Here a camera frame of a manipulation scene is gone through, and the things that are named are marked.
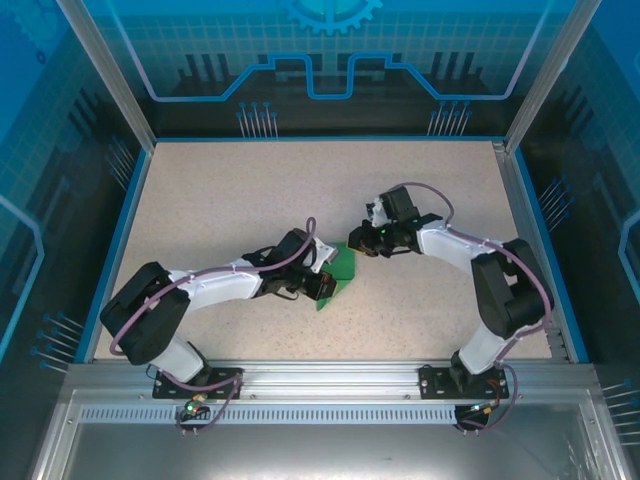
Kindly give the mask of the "green square paper sheet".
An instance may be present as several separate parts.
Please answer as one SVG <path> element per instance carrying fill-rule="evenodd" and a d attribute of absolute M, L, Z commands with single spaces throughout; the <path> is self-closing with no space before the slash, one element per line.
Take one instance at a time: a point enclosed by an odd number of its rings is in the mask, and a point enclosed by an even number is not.
<path fill-rule="evenodd" d="M 330 263 L 324 263 L 321 271 L 328 273 L 336 281 L 336 287 L 331 297 L 321 299 L 316 302 L 316 310 L 321 311 L 332 300 L 335 300 L 355 278 L 356 258 L 355 252 L 348 248 L 345 242 L 334 244 L 337 249 L 337 255 Z"/>

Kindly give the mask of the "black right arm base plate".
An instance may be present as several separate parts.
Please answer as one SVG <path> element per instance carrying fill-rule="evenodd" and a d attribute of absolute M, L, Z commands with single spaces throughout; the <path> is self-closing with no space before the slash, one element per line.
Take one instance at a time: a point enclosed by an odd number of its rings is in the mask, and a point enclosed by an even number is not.
<path fill-rule="evenodd" d="M 418 370 L 418 381 L 423 400 L 502 400 L 510 397 L 506 374 L 496 368 L 479 375 L 457 377 L 450 367 L 424 365 Z"/>

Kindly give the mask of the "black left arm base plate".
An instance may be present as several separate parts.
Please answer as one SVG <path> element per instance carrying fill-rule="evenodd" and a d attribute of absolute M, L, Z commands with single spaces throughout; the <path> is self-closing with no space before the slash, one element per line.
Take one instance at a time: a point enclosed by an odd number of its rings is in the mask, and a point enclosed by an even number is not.
<path fill-rule="evenodd" d="M 235 385 L 241 388 L 241 368 L 205 367 L 187 382 L 170 379 L 164 372 L 157 372 L 152 397 L 161 400 L 187 400 L 196 395 L 206 399 L 223 400 Z"/>

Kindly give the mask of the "blue table edge trim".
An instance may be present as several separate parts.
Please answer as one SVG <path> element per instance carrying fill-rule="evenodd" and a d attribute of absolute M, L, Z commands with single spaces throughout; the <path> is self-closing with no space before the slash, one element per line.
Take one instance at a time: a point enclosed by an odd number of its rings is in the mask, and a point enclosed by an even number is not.
<path fill-rule="evenodd" d="M 79 345 L 76 349 L 73 360 L 74 364 L 90 363 L 94 358 L 101 330 L 100 312 L 113 292 L 152 156 L 152 153 L 141 151 L 136 161 L 134 172 L 105 257 L 104 266 L 96 286 L 95 295 L 89 309 Z"/>

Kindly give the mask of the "aluminium side rail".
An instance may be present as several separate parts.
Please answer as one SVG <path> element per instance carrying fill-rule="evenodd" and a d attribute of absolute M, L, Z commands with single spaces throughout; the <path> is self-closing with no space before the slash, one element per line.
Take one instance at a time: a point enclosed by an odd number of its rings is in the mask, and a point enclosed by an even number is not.
<path fill-rule="evenodd" d="M 554 310 L 552 319 L 545 329 L 545 337 L 550 348 L 551 358 L 555 362 L 572 363 L 571 346 L 567 345 L 565 339 L 564 312 L 535 219 L 533 206 L 526 192 L 524 180 L 519 173 L 517 162 L 507 153 L 503 143 L 493 141 L 492 148 L 505 187 L 518 236 L 530 244 L 533 255 L 536 257 L 540 266 L 541 273 L 553 295 Z"/>

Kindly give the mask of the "aluminium frame post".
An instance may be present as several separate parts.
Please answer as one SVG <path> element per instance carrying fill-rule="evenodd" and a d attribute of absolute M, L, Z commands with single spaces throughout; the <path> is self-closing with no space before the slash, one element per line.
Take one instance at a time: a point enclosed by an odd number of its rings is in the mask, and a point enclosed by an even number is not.
<path fill-rule="evenodd" d="M 504 145 L 507 155 L 515 154 L 601 2 L 602 0 L 575 0 L 573 9 L 507 131 Z"/>
<path fill-rule="evenodd" d="M 55 0 L 141 147 L 153 154 L 156 137 L 107 43 L 81 0 Z"/>

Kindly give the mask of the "brushed metal shelf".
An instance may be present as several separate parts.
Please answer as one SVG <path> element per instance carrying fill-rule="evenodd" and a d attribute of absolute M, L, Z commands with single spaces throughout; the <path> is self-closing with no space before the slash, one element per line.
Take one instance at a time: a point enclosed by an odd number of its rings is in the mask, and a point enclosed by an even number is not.
<path fill-rule="evenodd" d="M 502 423 L 81 424 L 60 404 L 27 480 L 640 480 L 595 399 L 522 403 Z"/>

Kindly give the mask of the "long aluminium mounting rail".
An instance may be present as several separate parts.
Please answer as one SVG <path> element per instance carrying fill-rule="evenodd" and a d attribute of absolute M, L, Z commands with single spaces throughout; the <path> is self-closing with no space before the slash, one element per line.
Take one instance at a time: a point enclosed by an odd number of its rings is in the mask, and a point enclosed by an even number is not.
<path fill-rule="evenodd" d="M 243 403 L 416 403 L 420 400 L 417 361 L 218 361 L 244 370 Z M 601 396 L 590 364 L 550 359 L 508 360 L 510 392 L 524 403 L 569 403 Z M 59 400 L 78 403 L 151 401 L 153 380 L 144 367 L 103 361 L 69 368 Z"/>

